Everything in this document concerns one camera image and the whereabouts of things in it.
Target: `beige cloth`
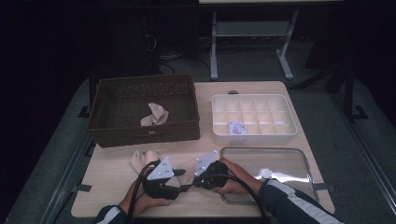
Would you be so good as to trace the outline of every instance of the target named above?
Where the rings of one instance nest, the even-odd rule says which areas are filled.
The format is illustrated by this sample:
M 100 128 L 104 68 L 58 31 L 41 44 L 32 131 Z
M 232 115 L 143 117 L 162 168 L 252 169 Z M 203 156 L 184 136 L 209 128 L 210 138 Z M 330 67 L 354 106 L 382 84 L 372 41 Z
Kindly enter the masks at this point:
M 151 161 L 157 161 L 159 160 L 160 157 L 158 153 L 148 150 L 144 154 L 136 150 L 133 154 L 131 159 L 129 159 L 129 164 L 131 164 L 132 168 L 140 174 L 140 172 L 143 170 L 143 167 L 145 167 L 147 164 L 149 164 Z
M 148 106 L 151 109 L 152 114 L 143 118 L 140 121 L 140 124 L 142 126 L 165 124 L 165 122 L 168 120 L 169 112 L 163 109 L 161 105 L 149 103 Z

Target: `wicker basket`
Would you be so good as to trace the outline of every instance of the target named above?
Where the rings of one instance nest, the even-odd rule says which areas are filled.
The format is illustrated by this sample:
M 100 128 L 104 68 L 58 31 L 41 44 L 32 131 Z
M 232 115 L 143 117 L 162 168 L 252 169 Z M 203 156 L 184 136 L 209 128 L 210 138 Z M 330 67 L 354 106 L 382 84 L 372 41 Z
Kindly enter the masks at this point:
M 142 127 L 149 103 L 169 111 L 165 124 Z M 200 138 L 192 75 L 102 79 L 93 100 L 88 133 L 101 147 Z

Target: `transparent lid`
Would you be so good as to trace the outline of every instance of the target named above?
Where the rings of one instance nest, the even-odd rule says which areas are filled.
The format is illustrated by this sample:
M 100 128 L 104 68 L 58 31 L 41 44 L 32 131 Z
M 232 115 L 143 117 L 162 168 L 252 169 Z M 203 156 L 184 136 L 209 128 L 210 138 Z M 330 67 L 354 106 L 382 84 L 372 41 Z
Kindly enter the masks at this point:
M 286 180 L 284 184 L 294 189 L 299 189 L 316 201 L 318 200 L 307 160 L 300 149 L 284 147 L 224 147 L 220 152 L 220 156 L 239 164 L 253 176 L 260 175 L 260 170 L 263 168 L 270 169 L 273 178 L 279 176 L 279 181 Z M 249 194 L 225 194 L 222 195 L 222 199 L 226 203 L 255 203 Z

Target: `hand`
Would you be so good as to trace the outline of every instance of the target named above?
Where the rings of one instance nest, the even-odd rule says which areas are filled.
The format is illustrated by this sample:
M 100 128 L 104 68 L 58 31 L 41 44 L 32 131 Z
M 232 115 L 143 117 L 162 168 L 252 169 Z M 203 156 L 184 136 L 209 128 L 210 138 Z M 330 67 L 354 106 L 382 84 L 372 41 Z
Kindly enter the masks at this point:
M 229 175 L 235 175 L 245 183 L 247 183 L 250 188 L 253 190 L 253 192 L 256 193 L 256 195 L 259 194 L 259 190 L 262 187 L 262 182 L 256 178 L 254 178 L 252 175 L 250 175 L 244 168 L 242 168 L 240 165 L 230 162 L 229 160 L 225 158 L 219 159 L 220 162 L 224 163 L 227 165 L 229 171 Z M 246 194 L 248 191 L 239 183 L 235 182 L 234 180 L 229 179 L 227 183 L 224 185 L 223 188 L 213 188 L 213 191 L 219 194 L 226 194 L 226 193 L 234 193 L 234 194 Z
M 134 193 L 135 186 L 136 181 L 134 181 L 131 187 L 129 187 L 124 199 L 119 203 L 119 207 L 121 207 L 126 214 L 128 214 L 129 205 L 131 204 L 132 194 Z M 134 204 L 134 216 L 138 216 L 146 212 L 150 207 L 167 206 L 170 204 L 170 201 L 167 199 L 153 199 L 149 197 L 143 190 L 143 186 L 139 187 L 136 198 L 138 200 Z

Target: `striped sleeve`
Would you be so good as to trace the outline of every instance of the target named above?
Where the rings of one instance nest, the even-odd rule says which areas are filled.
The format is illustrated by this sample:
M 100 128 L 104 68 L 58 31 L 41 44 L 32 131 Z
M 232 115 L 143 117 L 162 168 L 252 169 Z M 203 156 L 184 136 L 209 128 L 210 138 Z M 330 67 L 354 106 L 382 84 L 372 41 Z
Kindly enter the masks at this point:
M 308 195 L 277 180 L 263 185 L 259 197 L 262 206 L 282 224 L 342 223 Z
M 96 224 L 125 224 L 127 215 L 116 205 L 103 207 L 93 223 Z

